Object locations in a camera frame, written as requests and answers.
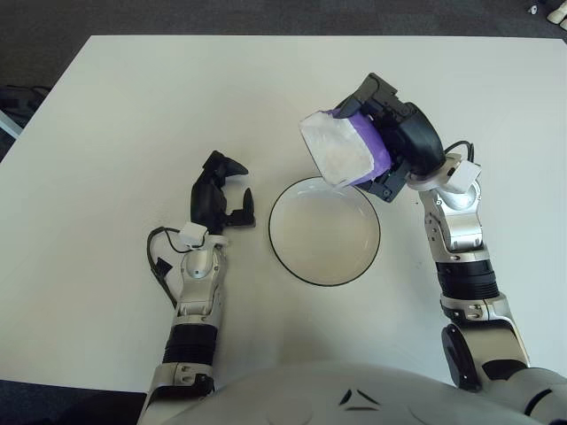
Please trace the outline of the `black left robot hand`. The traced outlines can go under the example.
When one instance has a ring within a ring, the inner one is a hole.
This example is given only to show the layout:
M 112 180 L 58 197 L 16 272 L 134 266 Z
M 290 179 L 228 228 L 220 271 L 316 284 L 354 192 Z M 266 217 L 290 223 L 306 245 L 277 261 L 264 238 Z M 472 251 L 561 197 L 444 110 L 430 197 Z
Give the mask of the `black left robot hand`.
M 226 180 L 232 176 L 247 175 L 248 170 L 232 158 L 213 151 L 190 193 L 190 221 L 205 226 L 212 235 L 221 235 L 226 227 L 255 226 L 252 191 L 243 195 L 243 206 L 227 213 L 227 199 L 222 191 Z

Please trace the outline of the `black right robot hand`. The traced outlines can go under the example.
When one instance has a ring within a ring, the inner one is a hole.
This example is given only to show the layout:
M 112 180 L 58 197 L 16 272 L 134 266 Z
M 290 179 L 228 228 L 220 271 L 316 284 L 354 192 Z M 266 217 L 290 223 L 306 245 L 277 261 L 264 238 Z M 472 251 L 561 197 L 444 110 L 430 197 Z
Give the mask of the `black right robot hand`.
M 427 176 L 445 164 L 442 143 L 427 117 L 415 104 L 400 101 L 397 89 L 375 73 L 338 104 L 333 116 L 347 119 L 357 112 L 371 119 L 392 160 L 386 171 L 362 180 L 357 188 L 390 203 L 410 174 Z

